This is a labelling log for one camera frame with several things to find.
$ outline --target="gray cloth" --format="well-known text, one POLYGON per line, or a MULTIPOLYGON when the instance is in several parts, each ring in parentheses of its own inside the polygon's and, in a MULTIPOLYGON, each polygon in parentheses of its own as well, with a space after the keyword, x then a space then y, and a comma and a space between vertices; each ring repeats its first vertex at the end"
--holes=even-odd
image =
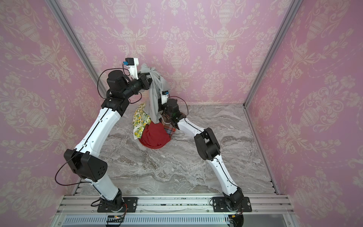
POLYGON ((152 79, 149 89, 149 100, 146 102, 144 111, 150 116, 152 122, 157 124, 161 118, 161 113, 158 112, 158 99, 161 97, 160 91, 169 91, 170 86, 169 83, 161 76, 161 74, 155 70, 155 67, 150 68, 146 64, 142 64, 140 72, 150 73, 150 76, 147 75, 147 77, 151 77, 152 79))

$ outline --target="pink wall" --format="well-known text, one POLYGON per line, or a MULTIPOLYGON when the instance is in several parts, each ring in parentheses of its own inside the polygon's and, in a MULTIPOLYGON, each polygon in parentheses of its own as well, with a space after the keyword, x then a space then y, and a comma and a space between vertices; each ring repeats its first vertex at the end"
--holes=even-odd
MULTIPOLYGON (((44 0, 0 1, 1 226, 46 227, 63 195, 54 175, 100 99, 44 0)), ((69 168, 60 182, 77 180, 69 168)))
POLYGON ((243 103, 291 0, 58 2, 99 73, 138 57, 189 103, 243 103))
POLYGON ((363 226, 363 2, 303 1, 249 113, 301 226, 363 226))

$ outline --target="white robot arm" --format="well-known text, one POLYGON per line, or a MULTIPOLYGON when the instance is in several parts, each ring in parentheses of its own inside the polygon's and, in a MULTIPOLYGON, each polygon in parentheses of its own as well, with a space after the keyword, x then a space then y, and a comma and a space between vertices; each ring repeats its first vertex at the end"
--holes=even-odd
MULTIPOLYGON (((139 90, 147 90, 150 87, 152 80, 147 78, 146 74, 138 74, 137 78, 129 80, 120 70, 109 73, 107 83, 110 89, 97 119, 81 142, 73 150, 67 149, 64 153, 72 171, 90 182, 100 194, 100 203, 108 205, 113 212, 118 212, 124 204, 122 193, 108 176, 107 163, 98 157, 108 134, 129 105, 128 98, 137 94, 139 90)), ((213 131, 210 128, 201 128, 184 118, 175 99, 160 101, 160 108, 171 117, 174 127, 194 137, 199 155, 209 163, 217 175, 227 206, 231 210, 238 209, 243 200, 243 193, 224 165, 213 131)))

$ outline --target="yellow floral fabric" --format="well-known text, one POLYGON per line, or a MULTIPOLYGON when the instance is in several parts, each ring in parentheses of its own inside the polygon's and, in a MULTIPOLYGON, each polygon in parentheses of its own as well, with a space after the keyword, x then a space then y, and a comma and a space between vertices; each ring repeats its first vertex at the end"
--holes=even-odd
POLYGON ((144 112, 146 103, 141 104, 134 113, 132 118, 132 127, 134 128, 134 139, 140 139, 145 126, 150 124, 151 118, 144 112))

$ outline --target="clothing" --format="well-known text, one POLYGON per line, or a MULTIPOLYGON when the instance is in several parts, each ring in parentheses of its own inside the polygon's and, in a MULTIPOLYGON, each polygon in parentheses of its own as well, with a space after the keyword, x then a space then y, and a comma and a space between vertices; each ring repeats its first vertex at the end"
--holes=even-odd
POLYGON ((146 125, 139 141, 145 147, 159 149, 170 141, 170 137, 164 130, 163 124, 151 122, 150 125, 146 125))
POLYGON ((155 124, 159 123, 159 118, 161 118, 161 113, 159 113, 158 99, 161 97, 160 91, 170 90, 169 83, 161 76, 161 74, 155 70, 155 67, 148 67, 146 64, 141 65, 141 73, 150 73, 148 78, 152 79, 149 89, 149 100, 146 102, 145 113, 147 113, 152 122, 155 124))
POLYGON ((174 132, 176 131, 176 129, 171 125, 170 121, 167 123, 165 122, 166 118, 163 115, 161 117, 161 124, 163 124, 164 126, 164 130, 166 131, 166 133, 169 135, 169 137, 171 138, 174 134, 174 132))
POLYGON ((132 118, 132 127, 134 133, 134 139, 141 138, 141 135, 145 129, 145 126, 150 124, 151 118, 144 112, 146 103, 142 103, 134 113, 132 118))

